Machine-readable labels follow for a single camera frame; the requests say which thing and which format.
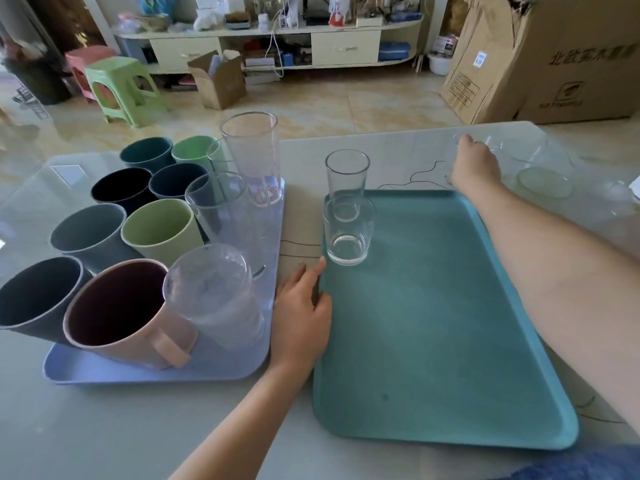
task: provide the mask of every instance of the teal tray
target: teal tray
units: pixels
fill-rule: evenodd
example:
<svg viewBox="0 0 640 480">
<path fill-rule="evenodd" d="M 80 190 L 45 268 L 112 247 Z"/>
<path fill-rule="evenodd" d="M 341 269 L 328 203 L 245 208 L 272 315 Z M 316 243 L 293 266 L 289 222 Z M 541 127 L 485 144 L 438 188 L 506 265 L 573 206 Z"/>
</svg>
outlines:
<svg viewBox="0 0 640 480">
<path fill-rule="evenodd" d="M 452 191 L 367 191 L 367 259 L 327 258 L 314 411 L 339 436 L 560 450 L 578 419 L 476 210 Z M 326 256 L 326 243 L 323 242 Z"/>
</svg>

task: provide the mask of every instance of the hand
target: hand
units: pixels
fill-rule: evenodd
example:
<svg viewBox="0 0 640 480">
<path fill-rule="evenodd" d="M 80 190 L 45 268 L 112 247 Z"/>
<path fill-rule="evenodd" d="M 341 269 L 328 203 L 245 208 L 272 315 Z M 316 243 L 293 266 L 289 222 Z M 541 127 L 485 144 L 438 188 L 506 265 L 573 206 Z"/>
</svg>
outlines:
<svg viewBox="0 0 640 480">
<path fill-rule="evenodd" d="M 331 297 L 322 293 L 315 307 L 311 298 L 325 267 L 324 257 L 313 268 L 300 263 L 278 288 L 273 307 L 269 367 L 291 367 L 300 371 L 302 380 L 307 379 L 329 341 Z"/>
<path fill-rule="evenodd" d="M 457 190 L 468 193 L 478 184 L 500 185 L 500 165 L 495 155 L 484 143 L 476 142 L 469 135 L 460 138 L 458 156 L 453 163 L 451 181 Z"/>
</svg>

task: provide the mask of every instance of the label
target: label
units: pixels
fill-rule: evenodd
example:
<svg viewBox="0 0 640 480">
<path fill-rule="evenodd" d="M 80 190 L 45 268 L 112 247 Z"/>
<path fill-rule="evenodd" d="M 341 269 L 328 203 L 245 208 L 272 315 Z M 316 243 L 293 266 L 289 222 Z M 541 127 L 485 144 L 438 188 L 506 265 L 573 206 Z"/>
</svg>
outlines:
<svg viewBox="0 0 640 480">
<path fill-rule="evenodd" d="M 478 52 L 478 55 L 476 55 L 476 60 L 474 61 L 474 67 L 482 67 L 482 64 L 484 64 L 484 60 L 486 59 L 486 52 Z"/>
</svg>

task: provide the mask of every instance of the gray cup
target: gray cup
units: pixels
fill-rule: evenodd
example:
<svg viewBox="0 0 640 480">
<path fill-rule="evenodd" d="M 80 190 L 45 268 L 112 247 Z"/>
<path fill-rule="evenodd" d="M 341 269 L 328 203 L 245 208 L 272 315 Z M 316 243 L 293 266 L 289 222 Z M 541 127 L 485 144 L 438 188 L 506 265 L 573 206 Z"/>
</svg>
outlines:
<svg viewBox="0 0 640 480">
<path fill-rule="evenodd" d="M 91 274 L 80 259 L 60 256 L 40 261 L 0 288 L 0 330 L 70 345 L 62 320 Z"/>
<path fill-rule="evenodd" d="M 99 203 L 60 222 L 49 241 L 62 254 L 77 257 L 89 271 L 98 274 L 119 262 L 142 257 L 120 237 L 125 220 L 123 207 Z"/>
</svg>

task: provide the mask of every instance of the plastic stool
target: plastic stool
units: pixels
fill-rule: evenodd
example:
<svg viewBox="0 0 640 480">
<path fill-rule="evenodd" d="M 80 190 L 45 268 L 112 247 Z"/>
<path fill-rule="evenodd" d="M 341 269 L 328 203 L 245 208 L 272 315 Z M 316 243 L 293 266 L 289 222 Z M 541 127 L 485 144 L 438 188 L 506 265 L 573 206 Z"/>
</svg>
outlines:
<svg viewBox="0 0 640 480">
<path fill-rule="evenodd" d="M 65 54 L 67 58 L 67 64 L 73 72 L 74 77 L 78 85 L 80 86 L 80 90 L 84 98 L 87 101 L 95 100 L 95 95 L 93 94 L 91 88 L 89 87 L 89 83 L 86 80 L 86 76 L 84 75 L 84 68 L 87 65 L 93 64 L 94 62 L 101 61 L 103 59 L 108 59 L 109 57 L 115 57 L 118 55 L 114 49 L 111 47 L 105 47 L 103 45 L 93 45 L 91 47 L 78 48 L 76 50 L 71 50 Z"/>
<path fill-rule="evenodd" d="M 149 72 L 139 61 L 130 57 L 111 57 L 85 68 L 85 74 L 93 94 L 97 96 L 98 104 L 102 108 L 104 117 L 108 123 L 111 118 L 121 118 L 128 122 L 133 128 L 144 126 L 144 110 L 148 109 L 149 99 L 156 99 L 165 110 L 169 111 L 156 83 L 151 79 Z M 136 77 L 146 80 L 151 91 L 139 89 L 136 84 Z M 98 90 L 103 84 L 111 90 L 115 96 L 115 101 L 120 106 L 118 109 L 109 104 L 109 99 Z"/>
</svg>

